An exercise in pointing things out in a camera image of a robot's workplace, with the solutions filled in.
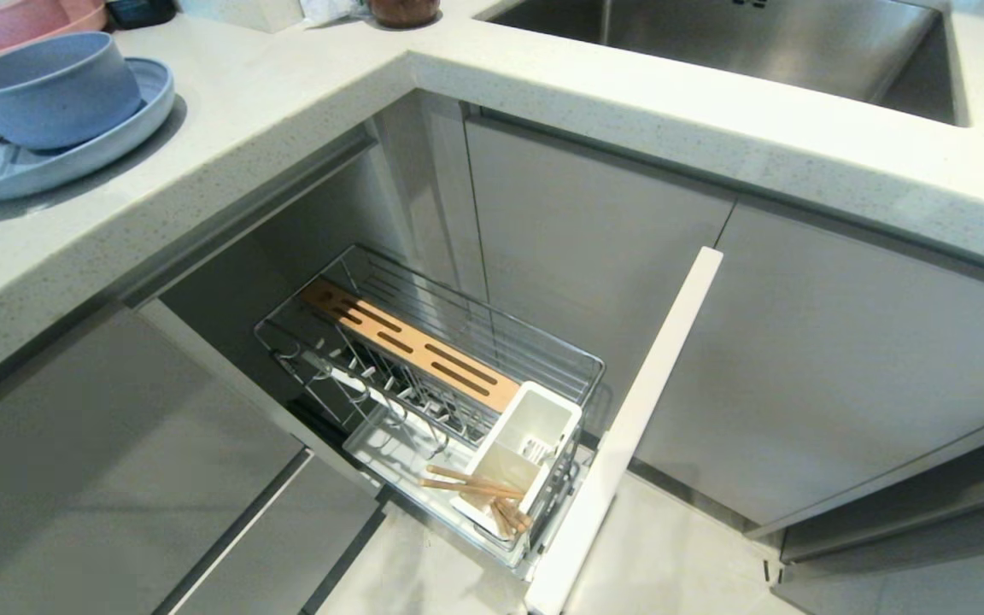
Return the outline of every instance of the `brown jar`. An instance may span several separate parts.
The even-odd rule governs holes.
[[[438,15],[438,0],[371,0],[371,13],[386,27],[418,27]]]

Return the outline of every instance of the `kitchen countertop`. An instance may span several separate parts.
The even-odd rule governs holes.
[[[967,127],[472,19],[513,3],[444,0],[437,23],[411,32],[352,22],[268,35],[184,15],[117,32],[125,55],[173,68],[175,118],[107,171],[0,205],[0,362],[417,87],[984,260],[984,0],[950,8]]]

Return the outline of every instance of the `sink basin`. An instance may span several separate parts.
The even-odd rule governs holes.
[[[493,23],[957,124],[944,17],[892,0],[526,0]]]

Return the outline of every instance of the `wire basket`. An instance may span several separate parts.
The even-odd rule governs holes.
[[[324,408],[327,420],[347,435],[345,450],[470,542],[505,564],[518,564],[542,533],[544,518],[573,475],[579,429],[571,435],[570,447],[554,460],[542,495],[531,509],[534,526],[524,540],[504,542],[492,537],[453,510],[449,494],[421,488],[418,482],[429,463],[464,468],[499,412],[444,373],[401,357],[405,353],[397,343],[360,335],[327,308],[306,300],[308,289],[321,284],[335,285],[353,299],[371,303],[515,383],[537,382],[581,407],[594,393],[604,363],[360,245],[345,249],[254,328],[271,357]],[[461,369],[454,372],[470,377]]]

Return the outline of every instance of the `blue bowl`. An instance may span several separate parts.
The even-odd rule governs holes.
[[[0,57],[0,135],[23,148],[81,144],[132,117],[141,100],[105,32],[48,38]]]

